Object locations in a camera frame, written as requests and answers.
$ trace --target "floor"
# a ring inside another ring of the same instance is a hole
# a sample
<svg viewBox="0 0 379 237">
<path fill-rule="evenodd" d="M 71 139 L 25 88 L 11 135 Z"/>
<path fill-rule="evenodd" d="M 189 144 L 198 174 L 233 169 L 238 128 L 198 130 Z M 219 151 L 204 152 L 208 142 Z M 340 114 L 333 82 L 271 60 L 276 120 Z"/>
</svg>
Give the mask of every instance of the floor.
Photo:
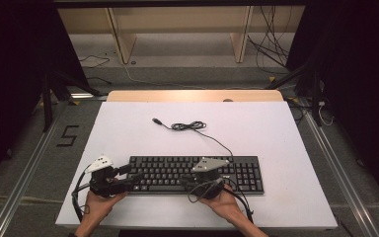
<svg viewBox="0 0 379 237">
<path fill-rule="evenodd" d="M 289 50 L 293 36 L 281 36 L 282 47 Z M 256 42 L 263 37 L 251 35 Z M 247 45 L 244 62 L 236 63 L 227 34 L 138 35 L 125 68 L 118 61 L 111 36 L 78 35 L 71 39 L 90 85 L 102 91 L 260 89 L 286 72 L 266 56 L 257 55 L 251 43 Z M 295 97 L 294 86 L 292 81 L 279 90 L 284 97 Z M 83 93 L 77 88 L 69 89 L 73 94 Z M 54 221 L 103 100 L 76 98 L 77 105 L 57 104 L 54 100 L 57 125 L 48 133 L 42 132 L 43 109 L 42 105 L 37 106 L 13 146 L 12 158 L 0 165 L 0 215 L 7 214 L 8 220 L 3 221 L 7 223 L 1 232 L 4 236 L 37 236 L 38 231 L 40 236 L 67 236 L 70 230 L 56 226 Z M 298 104 L 308 103 L 306 98 L 295 100 Z M 267 229 L 265 232 L 272 236 L 379 236 L 379 188 L 357 162 L 359 155 L 341 125 L 334 120 L 331 125 L 316 127 L 307 111 L 295 107 L 292 113 L 331 209 L 341 221 L 340 227 L 330 231 Z M 330 124 L 330 112 L 323 110 L 322 117 Z M 75 146 L 57 146 L 65 142 L 61 136 L 65 127 L 72 124 L 80 127 L 73 128 L 77 136 Z M 32 173 L 26 176 L 24 172 L 30 165 Z M 16 192 L 22 193 L 18 200 L 13 197 Z M 5 208 L 12 211 L 2 212 Z M 118 230 L 101 228 L 94 236 L 117 233 Z M 130 235 L 123 231 L 120 236 L 127 234 Z"/>
</svg>

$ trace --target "keyboard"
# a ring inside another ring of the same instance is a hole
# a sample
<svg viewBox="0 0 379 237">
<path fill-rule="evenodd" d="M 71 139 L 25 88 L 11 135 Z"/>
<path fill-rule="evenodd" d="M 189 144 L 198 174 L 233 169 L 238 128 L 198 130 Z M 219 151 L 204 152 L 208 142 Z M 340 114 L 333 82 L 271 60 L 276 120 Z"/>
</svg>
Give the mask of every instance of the keyboard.
<svg viewBox="0 0 379 237">
<path fill-rule="evenodd" d="M 180 184 L 181 175 L 193 175 L 194 167 L 203 156 L 131 156 L 128 176 L 143 173 L 144 179 L 133 186 L 131 195 L 187 195 Z M 264 184 L 258 156 L 204 156 L 228 160 L 218 168 L 224 183 L 244 195 L 263 195 Z"/>
</svg>

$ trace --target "hand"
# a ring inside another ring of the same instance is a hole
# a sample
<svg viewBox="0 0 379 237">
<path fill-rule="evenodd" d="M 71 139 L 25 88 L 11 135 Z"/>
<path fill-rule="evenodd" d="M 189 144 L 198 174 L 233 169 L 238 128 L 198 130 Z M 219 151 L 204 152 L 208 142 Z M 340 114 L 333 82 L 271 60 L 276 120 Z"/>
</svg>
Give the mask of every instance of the hand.
<svg viewBox="0 0 379 237">
<path fill-rule="evenodd" d="M 232 191 L 228 185 L 224 185 L 224 189 Z M 208 205 L 218 216 L 229 222 L 232 222 L 234 217 L 240 214 L 243 215 L 235 198 L 224 191 L 220 192 L 220 194 L 213 199 L 202 198 L 200 202 Z"/>
<path fill-rule="evenodd" d="M 224 185 L 224 189 L 232 191 L 228 185 Z M 218 216 L 232 223 L 244 236 L 267 236 L 243 214 L 235 198 L 229 193 L 222 191 L 213 199 L 202 198 L 199 201 L 208 205 Z"/>
<path fill-rule="evenodd" d="M 90 236 L 100 222 L 113 210 L 113 206 L 126 195 L 127 192 L 105 198 L 88 191 L 84 215 L 75 235 L 78 237 Z"/>
</svg>

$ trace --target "cord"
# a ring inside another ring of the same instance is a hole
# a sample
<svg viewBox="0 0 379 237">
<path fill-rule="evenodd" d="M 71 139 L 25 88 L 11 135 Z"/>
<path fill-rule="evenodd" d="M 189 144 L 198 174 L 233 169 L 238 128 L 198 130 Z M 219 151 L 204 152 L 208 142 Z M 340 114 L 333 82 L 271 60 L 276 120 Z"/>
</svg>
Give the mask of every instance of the cord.
<svg viewBox="0 0 379 237">
<path fill-rule="evenodd" d="M 339 224 L 340 226 L 343 227 L 343 229 L 347 232 L 347 234 L 350 236 L 350 237 L 353 237 L 353 234 L 352 232 L 350 232 L 350 230 L 346 227 L 346 225 L 341 221 L 341 219 L 334 213 L 332 212 L 332 214 L 334 215 L 335 217 L 335 220 L 337 221 L 337 224 Z"/>
<path fill-rule="evenodd" d="M 107 57 L 99 57 L 99 56 L 95 56 L 95 55 L 89 55 L 89 56 L 87 56 L 87 57 L 85 57 L 85 58 L 83 58 L 83 59 L 80 59 L 79 61 L 85 61 L 86 59 L 88 59 L 88 58 L 90 58 L 90 57 L 95 57 L 95 58 L 98 58 L 98 59 L 103 59 L 104 62 L 98 63 L 97 65 L 92 66 L 92 67 L 84 66 L 85 68 L 96 68 L 96 67 L 101 66 L 101 65 L 103 65 L 103 64 L 105 64 L 105 63 L 107 63 L 107 62 L 110 61 L 110 59 L 107 58 Z"/>
<path fill-rule="evenodd" d="M 231 179 L 228 179 L 228 178 L 225 178 L 226 180 L 229 180 L 230 182 L 232 182 L 233 184 L 235 184 L 234 181 L 232 181 Z M 214 181 L 210 181 L 210 182 L 206 182 L 206 183 L 203 183 L 203 184 L 200 184 L 198 186 L 196 186 L 195 188 L 193 188 L 189 193 L 188 193 L 188 199 L 191 203 L 196 203 L 198 202 L 200 199 L 204 198 L 206 194 L 208 194 L 208 192 L 210 192 L 211 189 L 213 189 L 214 187 L 216 187 L 220 182 L 222 181 L 222 178 L 219 178 L 217 180 L 214 180 Z M 197 197 L 196 200 L 191 200 L 190 199 L 190 195 L 193 193 L 194 190 L 196 189 L 199 189 L 200 187 L 203 187 L 203 186 L 206 186 L 206 185 L 210 185 L 210 187 L 204 192 L 204 194 L 202 194 L 200 197 Z M 248 200 L 246 199 L 245 195 L 243 194 L 243 192 L 241 191 L 241 194 L 243 196 L 243 198 L 245 200 L 243 200 L 240 196 L 236 195 L 235 193 L 233 193 L 232 191 L 229 191 L 225 188 L 222 188 L 221 189 L 222 191 L 232 195 L 233 197 L 237 198 L 241 204 L 244 206 L 245 210 L 246 210 L 246 215 L 248 217 L 248 219 L 254 223 L 254 219 L 252 218 L 252 214 L 254 213 L 253 211 L 251 211 L 251 209 L 249 208 L 249 204 L 248 204 Z"/>
<path fill-rule="evenodd" d="M 321 114 L 322 107 L 323 107 L 323 106 L 320 106 L 320 107 L 319 107 L 319 117 L 321 118 L 321 121 L 323 122 L 324 125 L 332 125 L 332 124 L 334 123 L 334 117 L 332 117 L 330 123 L 326 123 L 325 120 L 324 120 L 323 117 L 322 117 L 322 114 Z"/>
<path fill-rule="evenodd" d="M 193 121 L 191 124 L 174 123 L 174 124 L 171 125 L 171 127 L 167 127 L 161 121 L 159 121 L 157 118 L 153 118 L 152 120 L 155 123 L 157 123 L 159 125 L 163 125 L 165 128 L 170 129 L 170 130 L 175 130 L 175 131 L 183 131 L 183 130 L 188 130 L 188 129 L 193 130 L 193 131 L 197 132 L 200 135 L 203 135 L 205 137 L 208 137 L 208 138 L 216 141 L 223 148 L 225 148 L 226 150 L 228 150 L 230 152 L 230 155 L 233 157 L 232 151 L 229 148 L 227 148 L 225 145 L 223 145 L 220 141 L 218 141 L 217 139 L 215 139 L 215 138 L 213 138 L 211 136 L 205 135 L 205 134 L 203 134 L 203 133 L 201 133 L 201 132 L 198 131 L 198 129 L 202 129 L 202 128 L 207 127 L 207 124 L 204 123 L 204 122 L 202 122 L 202 121 Z"/>
<path fill-rule="evenodd" d="M 293 101 L 292 99 L 290 99 L 290 98 L 286 98 L 286 97 L 284 97 L 283 99 L 284 99 L 284 101 L 286 101 L 288 104 L 291 104 L 291 105 L 292 105 L 292 106 L 289 106 L 290 109 L 297 109 L 297 110 L 300 112 L 300 114 L 301 114 L 300 118 L 294 118 L 294 120 L 296 121 L 297 126 L 300 124 L 300 122 L 303 120 L 303 118 L 304 118 L 304 116 L 305 116 L 304 111 L 306 111 L 306 114 L 307 114 L 308 111 L 311 111 L 311 110 L 312 110 L 312 107 L 300 106 L 300 105 L 298 105 L 296 102 L 294 102 L 294 101 Z"/>
<path fill-rule="evenodd" d="M 225 189 L 225 188 L 223 188 L 222 191 L 224 191 L 224 192 L 226 192 L 227 194 L 230 194 L 230 195 L 232 195 L 233 197 L 237 198 L 237 199 L 242 203 L 242 205 L 244 206 L 244 208 L 245 208 L 245 210 L 246 210 L 246 216 L 248 217 L 248 219 L 249 219 L 252 223 L 254 223 L 254 219 L 252 218 L 252 214 L 253 214 L 254 212 L 251 211 L 251 210 L 249 209 L 248 201 L 244 202 L 244 201 L 242 200 L 241 197 L 239 197 L 238 195 L 236 195 L 236 194 L 233 193 L 232 191 L 229 191 L 229 190 L 227 190 L 227 189 Z"/>
<path fill-rule="evenodd" d="M 83 210 L 81 209 L 81 206 L 79 206 L 79 202 L 78 202 L 79 192 L 89 187 L 89 184 L 80 186 L 82 179 L 85 176 L 85 170 L 82 172 L 81 176 L 79 177 L 78 183 L 76 183 L 76 187 L 72 192 L 72 204 L 73 204 L 73 207 L 75 208 L 75 212 L 76 212 L 76 215 L 78 216 L 79 221 L 82 221 L 82 217 L 83 217 L 82 215 Z"/>
<path fill-rule="evenodd" d="M 106 80 L 106 79 L 103 79 L 103 78 L 101 78 L 101 77 L 88 77 L 87 80 L 101 80 L 101 81 L 106 82 L 107 84 L 110 84 L 110 85 L 113 84 L 113 82 L 111 82 L 111 81 L 109 81 L 109 80 Z"/>
<path fill-rule="evenodd" d="M 183 88 L 190 88 L 190 89 L 200 89 L 200 90 L 211 90 L 206 87 L 200 87 L 200 86 L 187 86 L 187 85 L 181 85 L 181 84 L 176 84 L 176 83 L 157 83 L 157 82 L 149 82 L 149 81 L 144 81 L 144 80 L 137 80 L 133 79 L 130 76 L 130 73 L 128 71 L 128 67 L 125 66 L 125 64 L 122 64 L 122 66 L 125 69 L 125 72 L 127 73 L 127 77 L 130 81 L 132 82 L 137 82 L 137 83 L 145 83 L 149 85 L 155 85 L 155 86 L 177 86 L 177 87 L 183 87 Z M 240 90 L 255 90 L 255 89 L 263 89 L 264 87 L 227 87 L 221 90 L 232 90 L 232 89 L 240 89 Z"/>
<path fill-rule="evenodd" d="M 188 193 L 188 195 L 187 195 L 187 197 L 189 198 L 189 202 L 191 202 L 191 203 L 196 203 L 196 202 L 198 202 L 200 199 L 204 198 L 204 197 L 208 194 L 208 192 L 210 192 L 210 190 L 211 190 L 212 188 L 216 187 L 220 182 L 221 182 L 221 178 L 219 178 L 219 179 L 217 179 L 217 180 L 214 180 L 214 181 L 210 181 L 210 182 L 207 182 L 207 183 L 203 183 L 203 184 L 199 184 L 199 185 L 197 185 L 197 186 L 196 186 L 195 188 L 193 188 L 193 189 Z M 211 186 L 210 186 L 210 187 L 204 192 L 204 194 L 202 194 L 200 197 L 197 197 L 196 200 L 191 200 L 191 199 L 190 199 L 190 195 L 192 195 L 193 191 L 195 191 L 196 189 L 199 189 L 199 188 L 201 188 L 201 187 L 203 187 L 203 186 L 209 185 L 209 184 L 211 184 Z"/>
<path fill-rule="evenodd" d="M 281 67 L 285 68 L 284 61 L 286 61 L 287 58 L 288 58 L 288 55 L 287 55 L 288 51 L 285 50 L 284 48 L 282 48 L 282 46 L 279 44 L 279 40 L 282 38 L 282 36 L 287 31 L 288 25 L 289 25 L 290 20 L 291 20 L 292 6 L 290 8 L 290 13 L 289 13 L 288 21 L 287 21 L 287 23 L 285 25 L 284 31 L 282 32 L 282 34 L 278 38 L 275 36 L 274 21 L 273 21 L 274 17 L 275 17 L 275 12 L 276 12 L 275 6 L 272 6 L 270 8 L 270 10 L 268 12 L 268 16 L 265 15 L 263 7 L 261 7 L 261 12 L 263 14 L 263 17 L 264 17 L 264 20 L 265 20 L 265 23 L 266 23 L 266 32 L 265 32 L 265 36 L 264 36 L 263 40 L 260 43 L 256 43 L 256 42 L 254 42 L 251 39 L 250 36 L 248 36 L 249 42 L 257 50 L 256 64 L 257 64 L 258 68 L 261 71 L 266 72 L 266 73 L 271 73 L 271 74 L 287 74 L 287 73 L 281 73 L 281 72 L 272 72 L 272 71 L 268 71 L 268 70 L 265 70 L 265 69 L 261 68 L 260 64 L 258 62 L 258 56 L 259 56 L 259 53 L 261 53 L 263 55 L 263 58 L 264 58 L 264 56 L 266 56 L 269 59 L 271 59 L 272 61 L 274 61 L 275 63 L 277 63 L 278 65 L 280 65 Z M 263 46 L 263 44 L 265 42 L 265 39 L 268 39 L 268 47 Z M 269 46 L 270 43 L 273 45 L 274 49 L 270 48 L 270 46 Z M 278 58 L 274 58 L 274 57 L 270 56 L 268 54 L 268 52 L 275 53 Z"/>
</svg>

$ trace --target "white tabletop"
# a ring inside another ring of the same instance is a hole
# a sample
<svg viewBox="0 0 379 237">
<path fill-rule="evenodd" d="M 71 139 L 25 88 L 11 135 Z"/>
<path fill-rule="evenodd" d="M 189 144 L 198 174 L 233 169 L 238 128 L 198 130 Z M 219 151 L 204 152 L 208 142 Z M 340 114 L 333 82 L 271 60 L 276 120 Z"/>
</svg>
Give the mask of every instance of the white tabletop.
<svg viewBox="0 0 379 237">
<path fill-rule="evenodd" d="M 165 125 L 201 120 L 207 123 L 202 132 L 219 140 L 233 155 L 259 157 L 265 194 L 248 197 L 257 226 L 337 227 L 285 102 L 104 102 L 56 224 L 79 224 L 71 192 L 84 169 L 102 154 L 111 158 L 115 167 L 138 155 L 229 155 L 211 139 L 191 130 L 170 131 L 152 118 Z M 83 183 L 89 180 L 90 175 L 86 175 Z M 80 193 L 80 204 L 85 202 L 85 195 L 86 191 Z M 207 206 L 189 202 L 187 196 L 128 196 L 101 225 L 122 229 L 233 229 Z"/>
</svg>

